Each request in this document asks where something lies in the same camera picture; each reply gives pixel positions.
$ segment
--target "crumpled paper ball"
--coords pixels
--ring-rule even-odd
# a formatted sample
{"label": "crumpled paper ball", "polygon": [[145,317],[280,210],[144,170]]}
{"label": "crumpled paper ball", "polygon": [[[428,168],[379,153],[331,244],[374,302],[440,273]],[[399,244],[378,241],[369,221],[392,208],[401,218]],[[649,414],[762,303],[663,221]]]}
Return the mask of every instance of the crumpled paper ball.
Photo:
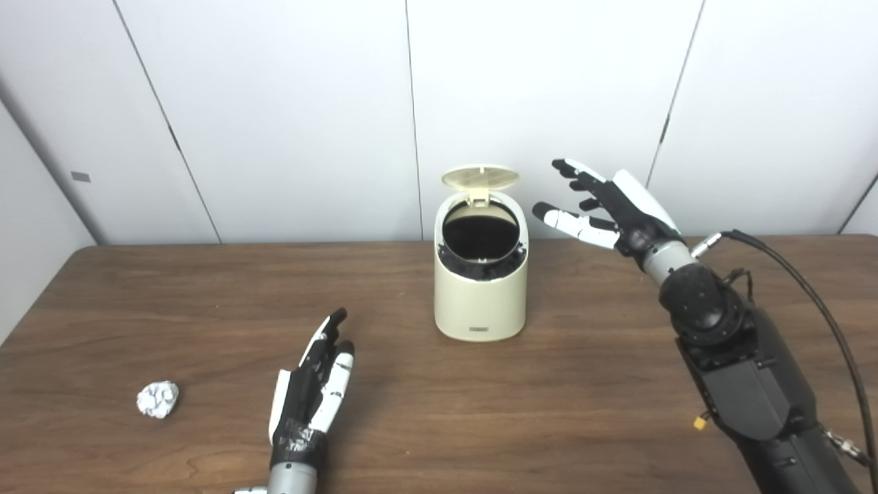
{"label": "crumpled paper ball", "polygon": [[153,382],[137,395],[137,408],[143,415],[165,418],[174,410],[178,396],[180,396],[180,388],[173,382]]}

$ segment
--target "black cable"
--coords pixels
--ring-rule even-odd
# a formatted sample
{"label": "black cable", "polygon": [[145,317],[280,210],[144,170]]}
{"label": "black cable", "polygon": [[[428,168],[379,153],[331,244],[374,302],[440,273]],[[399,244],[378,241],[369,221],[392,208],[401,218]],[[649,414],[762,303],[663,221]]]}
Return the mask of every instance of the black cable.
{"label": "black cable", "polygon": [[738,278],[740,278],[742,276],[747,277],[747,300],[750,301],[750,303],[752,303],[753,302],[753,275],[752,275],[752,273],[750,273],[750,271],[744,269],[743,267],[736,268],[736,269],[732,270],[732,272],[730,272],[728,274],[728,276],[723,278],[723,283],[731,286],[732,283],[737,281]]}
{"label": "black cable", "polygon": [[860,371],[857,368],[856,362],[853,360],[853,354],[851,353],[850,346],[847,345],[847,340],[845,339],[845,335],[841,332],[841,328],[838,327],[838,323],[836,323],[835,318],[832,317],[829,309],[824,304],[823,300],[821,300],[820,295],[814,291],[814,288],[808,283],[808,281],[791,265],[781,254],[777,251],[763,243],[756,237],[749,236],[746,233],[740,230],[732,230],[732,231],[724,231],[722,232],[723,236],[726,236],[732,240],[737,240],[741,243],[746,243],[751,247],[754,247],[760,251],[765,252],[769,257],[777,261],[778,264],[783,266],[785,270],[793,277],[793,279],[802,287],[802,290],[805,291],[806,294],[811,298],[817,308],[820,309],[820,313],[823,314],[823,317],[826,319],[826,322],[829,324],[830,329],[832,330],[832,336],[835,337],[835,340],[838,342],[838,347],[841,349],[842,355],[845,357],[845,363],[847,364],[847,370],[851,374],[851,379],[853,380],[853,388],[857,395],[857,402],[860,404],[860,417],[863,420],[863,434],[866,436],[866,451],[869,456],[869,479],[872,481],[872,492],[874,494],[878,494],[878,463],[875,461],[875,436],[874,430],[872,428],[872,412],[869,409],[869,401],[866,397],[866,388],[863,386],[863,380],[860,377]]}

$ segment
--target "white wall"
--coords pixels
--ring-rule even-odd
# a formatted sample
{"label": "white wall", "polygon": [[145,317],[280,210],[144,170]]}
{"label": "white wall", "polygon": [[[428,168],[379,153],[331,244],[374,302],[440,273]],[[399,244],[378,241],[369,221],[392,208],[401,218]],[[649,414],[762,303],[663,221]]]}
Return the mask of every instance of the white wall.
{"label": "white wall", "polygon": [[94,244],[0,104],[0,343],[70,254]]}
{"label": "white wall", "polygon": [[575,209],[555,157],[689,234],[838,231],[878,173],[878,4],[704,5],[119,0],[181,155],[112,1],[7,0],[0,98],[107,243],[217,242],[208,212],[226,242],[430,238],[463,164]]}
{"label": "white wall", "polygon": [[[575,210],[551,168],[569,157],[645,182],[700,0],[408,5],[424,236],[451,195],[442,174],[496,163],[521,174],[509,193]],[[549,229],[529,221],[532,236]]]}
{"label": "white wall", "polygon": [[687,234],[836,233],[878,172],[878,3],[705,3],[649,188]]}
{"label": "white wall", "polygon": [[872,186],[872,190],[845,225],[843,233],[868,233],[878,236],[878,187]]}
{"label": "white wall", "polygon": [[421,239],[404,0],[119,6],[223,242]]}
{"label": "white wall", "polygon": [[112,1],[0,2],[0,98],[99,240],[217,242]]}

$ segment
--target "open lid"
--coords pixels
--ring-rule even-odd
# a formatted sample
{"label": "open lid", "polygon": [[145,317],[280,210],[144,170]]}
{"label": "open lid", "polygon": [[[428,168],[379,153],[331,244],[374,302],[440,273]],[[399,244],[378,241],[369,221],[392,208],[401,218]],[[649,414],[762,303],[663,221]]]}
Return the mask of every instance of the open lid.
{"label": "open lid", "polygon": [[471,206],[485,207],[490,200],[488,192],[510,187],[518,181],[518,173],[496,164],[468,164],[446,172],[442,182],[458,191],[470,193]]}

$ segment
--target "cable connector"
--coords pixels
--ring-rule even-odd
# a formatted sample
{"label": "cable connector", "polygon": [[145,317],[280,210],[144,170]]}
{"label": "cable connector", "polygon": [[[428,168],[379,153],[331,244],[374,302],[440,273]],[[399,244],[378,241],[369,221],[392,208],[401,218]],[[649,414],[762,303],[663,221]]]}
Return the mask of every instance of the cable connector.
{"label": "cable connector", "polygon": [[700,241],[699,243],[696,243],[695,247],[693,247],[689,253],[692,254],[693,258],[698,259],[699,257],[703,256],[705,252],[712,249],[714,245],[719,243],[722,238],[723,234],[721,232],[717,232]]}
{"label": "cable connector", "polygon": [[826,436],[830,443],[838,449],[839,453],[853,458],[857,463],[864,467],[868,467],[872,464],[872,459],[869,458],[869,455],[863,453],[862,450],[853,444],[853,441],[845,439],[828,429],[823,429],[823,431],[824,436]]}

